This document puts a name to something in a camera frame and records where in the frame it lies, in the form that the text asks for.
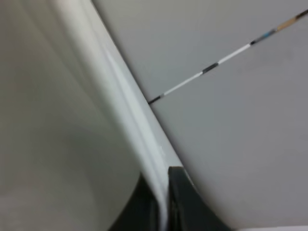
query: black object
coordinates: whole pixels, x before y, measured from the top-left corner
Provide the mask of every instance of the black object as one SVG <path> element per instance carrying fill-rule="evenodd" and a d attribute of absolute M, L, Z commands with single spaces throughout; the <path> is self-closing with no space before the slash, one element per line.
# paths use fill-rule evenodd
<path fill-rule="evenodd" d="M 157 231 L 158 207 L 152 191 L 140 176 L 133 195 L 109 231 Z"/>
<path fill-rule="evenodd" d="M 170 231 L 231 231 L 204 204 L 183 167 L 169 168 Z"/>

